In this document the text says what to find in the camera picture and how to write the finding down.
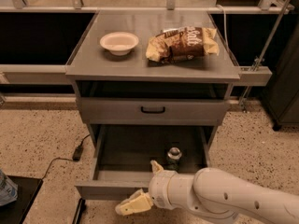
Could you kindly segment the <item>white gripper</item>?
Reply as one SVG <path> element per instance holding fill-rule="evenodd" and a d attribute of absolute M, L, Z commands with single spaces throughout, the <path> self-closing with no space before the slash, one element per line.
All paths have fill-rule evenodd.
<path fill-rule="evenodd" d="M 137 190 L 128 199 L 123 200 L 115 207 L 118 215 L 128 216 L 149 211 L 153 204 L 159 208 L 173 210 L 174 206 L 168 198 L 168 185 L 176 171 L 164 170 L 157 161 L 150 162 L 152 172 L 155 174 L 149 182 L 149 193 L 143 189 Z"/>

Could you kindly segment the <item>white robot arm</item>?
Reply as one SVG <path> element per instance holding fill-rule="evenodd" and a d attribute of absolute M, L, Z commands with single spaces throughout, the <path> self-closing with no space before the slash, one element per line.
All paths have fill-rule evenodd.
<path fill-rule="evenodd" d="M 242 214 L 264 224 L 299 224 L 299 197 L 251 184 L 217 168 L 193 175 L 165 170 L 151 163 L 149 190 L 137 190 L 116 206 L 122 216 L 146 212 L 152 206 L 181 208 L 214 224 L 234 224 Z"/>

